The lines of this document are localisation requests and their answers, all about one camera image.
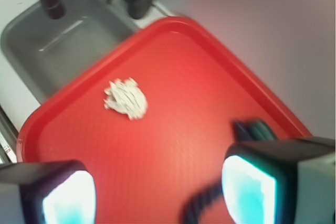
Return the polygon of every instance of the plastic tray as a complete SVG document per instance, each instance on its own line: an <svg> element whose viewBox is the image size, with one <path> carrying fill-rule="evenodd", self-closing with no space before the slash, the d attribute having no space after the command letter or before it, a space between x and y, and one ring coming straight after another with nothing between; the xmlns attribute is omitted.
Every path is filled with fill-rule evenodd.
<svg viewBox="0 0 336 224"><path fill-rule="evenodd" d="M103 106L109 81L128 77L148 100L141 120ZM17 154L24 162L84 162L96 183L97 223L178 223L190 197L220 178L231 121L252 118L279 138L310 135L209 32L187 18L165 18L36 110ZM222 198L202 222L232 222Z"/></svg>

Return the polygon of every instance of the sink basin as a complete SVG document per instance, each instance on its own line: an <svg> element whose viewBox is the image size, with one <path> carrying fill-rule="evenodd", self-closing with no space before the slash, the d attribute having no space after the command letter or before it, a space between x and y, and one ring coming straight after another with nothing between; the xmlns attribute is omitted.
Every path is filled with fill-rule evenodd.
<svg viewBox="0 0 336 224"><path fill-rule="evenodd" d="M50 19L36 3L5 28L1 48L43 103L138 28L106 0L61 0L66 14Z"/></svg>

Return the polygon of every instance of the white wall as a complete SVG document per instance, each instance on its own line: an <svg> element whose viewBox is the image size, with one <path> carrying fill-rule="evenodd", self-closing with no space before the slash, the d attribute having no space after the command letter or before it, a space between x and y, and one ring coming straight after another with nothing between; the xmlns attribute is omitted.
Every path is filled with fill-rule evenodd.
<svg viewBox="0 0 336 224"><path fill-rule="evenodd" d="M314 135L335 136L335 0L159 0L207 28Z"/></svg>

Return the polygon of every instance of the white countertop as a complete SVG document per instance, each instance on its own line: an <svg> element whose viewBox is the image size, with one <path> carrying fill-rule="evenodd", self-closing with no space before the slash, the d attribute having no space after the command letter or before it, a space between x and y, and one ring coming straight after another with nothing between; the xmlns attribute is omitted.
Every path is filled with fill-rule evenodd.
<svg viewBox="0 0 336 224"><path fill-rule="evenodd" d="M0 34L2 34L6 25L16 16L32 6L38 0L0 0ZM160 3L154 2L160 9L164 9ZM113 5L120 11L122 9L119 0L113 1ZM144 28L152 22L163 18L164 15L156 8L151 8L148 15L141 20L134 20L140 27ZM26 119L39 106L39 102L29 91L21 78L15 72L11 64L7 61L4 53L0 50L0 106L3 108L9 119L12 121L16 129L19 131Z"/></svg>

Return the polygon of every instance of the cyan light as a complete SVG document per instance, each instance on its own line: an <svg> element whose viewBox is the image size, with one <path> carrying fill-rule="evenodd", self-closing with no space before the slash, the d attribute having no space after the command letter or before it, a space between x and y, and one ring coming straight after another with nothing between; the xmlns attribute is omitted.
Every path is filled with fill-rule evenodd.
<svg viewBox="0 0 336 224"><path fill-rule="evenodd" d="M275 223L276 180L239 156L224 161L222 187L236 223Z"/></svg>
<svg viewBox="0 0 336 224"><path fill-rule="evenodd" d="M79 170L43 200L46 224L92 224L96 215L96 190L92 176Z"/></svg>

